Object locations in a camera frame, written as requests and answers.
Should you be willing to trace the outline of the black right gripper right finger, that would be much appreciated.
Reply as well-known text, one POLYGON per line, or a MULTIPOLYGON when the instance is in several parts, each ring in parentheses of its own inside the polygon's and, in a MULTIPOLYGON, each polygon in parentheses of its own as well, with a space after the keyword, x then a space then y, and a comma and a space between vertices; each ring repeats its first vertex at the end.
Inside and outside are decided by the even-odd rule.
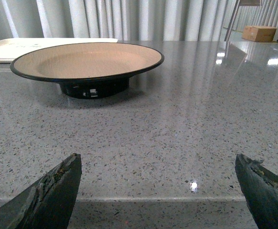
POLYGON ((257 227, 278 229, 278 176, 261 164, 262 161, 237 154, 237 179, 257 227))

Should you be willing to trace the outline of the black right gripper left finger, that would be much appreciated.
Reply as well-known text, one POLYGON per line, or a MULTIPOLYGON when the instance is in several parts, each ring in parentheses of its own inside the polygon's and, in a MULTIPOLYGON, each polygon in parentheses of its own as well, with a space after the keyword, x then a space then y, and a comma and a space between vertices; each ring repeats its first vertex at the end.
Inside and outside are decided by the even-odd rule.
POLYGON ((81 175, 81 156, 71 154, 0 207, 0 229, 68 228, 81 175))

